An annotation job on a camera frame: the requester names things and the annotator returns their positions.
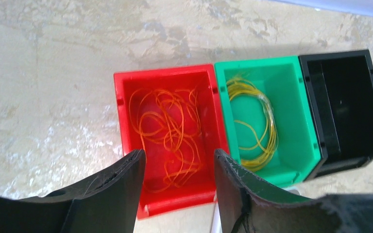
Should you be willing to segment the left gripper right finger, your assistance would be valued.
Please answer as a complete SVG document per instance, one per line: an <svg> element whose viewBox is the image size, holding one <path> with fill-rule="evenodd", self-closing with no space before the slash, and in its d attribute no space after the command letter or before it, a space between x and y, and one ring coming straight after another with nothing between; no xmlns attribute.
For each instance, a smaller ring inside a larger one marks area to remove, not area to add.
<svg viewBox="0 0 373 233"><path fill-rule="evenodd" d="M222 149L214 152L214 168L225 233L373 233L373 194L299 196L248 171Z"/></svg>

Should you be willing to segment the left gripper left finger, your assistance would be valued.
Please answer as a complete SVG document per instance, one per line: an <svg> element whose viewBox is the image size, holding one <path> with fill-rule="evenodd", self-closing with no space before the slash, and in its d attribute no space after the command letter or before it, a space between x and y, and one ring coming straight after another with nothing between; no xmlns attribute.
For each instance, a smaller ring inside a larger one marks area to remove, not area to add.
<svg viewBox="0 0 373 233"><path fill-rule="evenodd" d="M145 152L133 150L44 197L0 197L0 233L131 233L145 164Z"/></svg>

